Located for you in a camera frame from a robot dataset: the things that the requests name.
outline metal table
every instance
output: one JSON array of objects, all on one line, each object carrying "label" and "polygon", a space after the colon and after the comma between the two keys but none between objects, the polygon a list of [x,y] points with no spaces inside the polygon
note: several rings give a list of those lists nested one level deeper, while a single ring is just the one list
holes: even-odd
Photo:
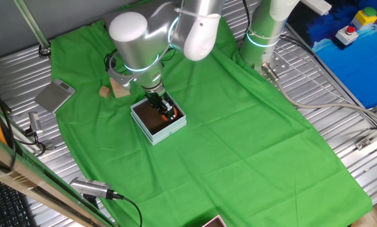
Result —
[{"label": "metal table", "polygon": [[[248,1],[250,11],[257,3]],[[223,16],[240,45],[247,25],[242,2],[226,1]],[[296,37],[296,34],[288,30],[286,33]],[[282,85],[288,95],[297,102],[317,104],[341,102],[342,99],[351,103],[357,102],[334,75],[316,70],[316,66],[313,67],[315,60],[303,49],[280,40],[275,51],[279,59],[277,69],[281,67],[277,72]],[[55,151],[46,152],[40,160],[69,183],[74,177],[82,177],[83,174],[61,136],[55,115],[33,101],[50,82],[50,59],[39,57],[38,46],[0,59],[0,97],[12,108],[11,118],[26,129],[29,126],[28,112],[38,112],[44,128],[44,136],[39,140],[55,144]],[[373,203],[377,203],[377,140],[362,150],[358,150],[355,145],[374,131],[370,121],[359,112],[348,108],[299,111],[328,142],[351,175],[371,196]],[[28,203],[36,223],[41,227],[80,226],[31,198],[28,198]],[[114,221],[100,201],[98,205],[100,211]]]}]

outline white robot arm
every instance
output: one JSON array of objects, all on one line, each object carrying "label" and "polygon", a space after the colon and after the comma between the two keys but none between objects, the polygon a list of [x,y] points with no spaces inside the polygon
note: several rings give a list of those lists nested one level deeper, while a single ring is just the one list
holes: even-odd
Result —
[{"label": "white robot arm", "polygon": [[[261,72],[271,60],[287,17],[299,0],[263,0],[253,12],[252,25],[240,50],[242,58]],[[160,62],[168,48],[191,61],[205,58],[214,47],[224,0],[154,0],[117,15],[108,31],[117,51],[108,57],[109,75],[124,88],[134,81],[142,86],[152,106],[169,121],[175,116],[174,103],[163,87]],[[113,69],[119,54],[130,75]]]},{"label": "white robot arm", "polygon": [[205,58],[214,47],[223,5],[224,0],[189,0],[181,6],[155,0],[119,14],[108,32],[130,76],[113,69],[117,52],[106,62],[107,72],[124,88],[131,81],[141,85],[159,114],[174,120],[174,103],[161,80],[162,51],[174,48],[192,61]]}]

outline red button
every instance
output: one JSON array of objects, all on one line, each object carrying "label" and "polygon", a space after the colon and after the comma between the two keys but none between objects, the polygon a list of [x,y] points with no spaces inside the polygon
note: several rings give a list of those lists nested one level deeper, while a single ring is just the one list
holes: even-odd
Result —
[{"label": "red button", "polygon": [[354,33],[354,32],[355,32],[355,28],[353,26],[348,26],[347,33]]}]

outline green screen fabric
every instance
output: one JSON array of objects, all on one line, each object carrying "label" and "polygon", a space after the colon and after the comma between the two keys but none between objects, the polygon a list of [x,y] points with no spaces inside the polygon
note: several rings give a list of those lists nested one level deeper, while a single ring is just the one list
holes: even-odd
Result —
[{"label": "green screen fabric", "polygon": [[[371,210],[315,128],[243,62],[224,20],[204,60],[177,52],[164,61],[165,87],[187,125],[155,146],[130,115],[141,87],[99,96],[114,48],[102,21],[53,40],[52,77],[76,89],[57,120],[84,175],[134,201],[143,226],[202,226],[220,214],[228,227],[344,227]],[[102,201],[119,225],[138,225],[128,202]]]}]

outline glowing blue ring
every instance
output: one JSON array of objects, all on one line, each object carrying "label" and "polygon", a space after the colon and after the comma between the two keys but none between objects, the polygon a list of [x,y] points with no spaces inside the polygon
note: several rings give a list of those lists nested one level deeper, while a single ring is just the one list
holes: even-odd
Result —
[{"label": "glowing blue ring", "polygon": [[256,42],[254,42],[254,41],[250,38],[249,33],[247,33],[246,35],[247,35],[247,38],[249,39],[249,41],[250,41],[252,44],[254,44],[254,45],[256,45],[256,46],[259,46],[259,47],[272,47],[272,46],[274,46],[275,44],[277,44],[278,41],[279,41],[279,40],[277,40],[275,43],[270,44],[270,45],[262,45],[262,44],[258,44],[258,43],[256,43]]},{"label": "glowing blue ring", "polygon": [[176,17],[176,19],[171,23],[170,25],[170,29],[169,29],[169,32],[168,32],[168,43],[170,43],[170,37],[171,37],[171,31],[173,30],[173,28],[175,27],[176,23],[178,21],[178,17]]},{"label": "glowing blue ring", "polygon": [[130,71],[132,71],[132,72],[143,72],[143,71],[145,71],[145,70],[147,70],[147,69],[149,69],[150,67],[152,67],[153,66],[153,64],[155,64],[155,62],[157,62],[158,61],[158,59],[159,59],[159,54],[158,54],[158,56],[156,56],[156,59],[155,59],[155,61],[150,65],[150,66],[148,66],[148,67],[145,67],[145,68],[142,68],[142,69],[132,69],[132,68],[130,68],[130,67],[128,67],[128,66],[126,66],[125,64],[124,64],[124,66],[125,66],[125,68],[127,68],[128,70],[130,70]]}]

